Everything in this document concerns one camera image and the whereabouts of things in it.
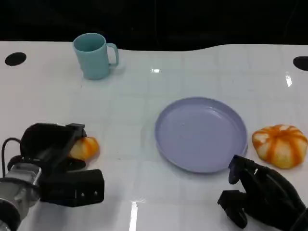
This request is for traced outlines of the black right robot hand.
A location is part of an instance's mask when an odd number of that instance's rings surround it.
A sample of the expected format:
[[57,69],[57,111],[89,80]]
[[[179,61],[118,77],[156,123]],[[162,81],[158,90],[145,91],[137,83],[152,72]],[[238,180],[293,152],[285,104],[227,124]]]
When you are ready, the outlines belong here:
[[229,183],[241,182],[245,192],[224,190],[218,204],[241,229],[247,217],[281,231],[306,231],[308,208],[294,186],[280,173],[235,155],[229,164]]

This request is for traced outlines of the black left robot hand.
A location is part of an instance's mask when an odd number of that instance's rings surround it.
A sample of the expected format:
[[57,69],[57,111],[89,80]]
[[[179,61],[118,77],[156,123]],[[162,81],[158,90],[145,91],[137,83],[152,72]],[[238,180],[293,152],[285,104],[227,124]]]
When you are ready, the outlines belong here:
[[84,127],[76,123],[33,124],[21,138],[21,156],[48,174],[81,170],[86,166],[85,161],[72,158],[70,151],[77,141],[87,136]]

